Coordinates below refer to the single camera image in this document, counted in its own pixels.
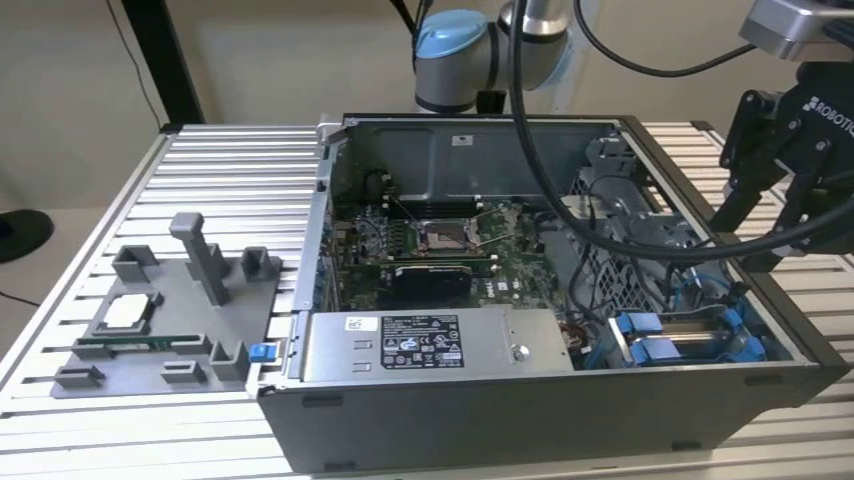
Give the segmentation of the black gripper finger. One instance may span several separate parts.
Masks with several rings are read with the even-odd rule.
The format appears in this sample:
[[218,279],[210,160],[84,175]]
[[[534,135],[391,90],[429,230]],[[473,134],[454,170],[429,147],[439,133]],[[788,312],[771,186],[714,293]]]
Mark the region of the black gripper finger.
[[[853,177],[842,176],[828,186],[818,184],[804,197],[798,222],[822,217],[853,197]],[[769,273],[786,257],[809,254],[846,255],[853,253],[853,214],[792,244],[741,260],[749,272]]]
[[786,176],[788,171],[775,164],[739,164],[730,169],[725,189],[725,202],[714,213],[709,225],[715,233],[733,233],[767,191]]

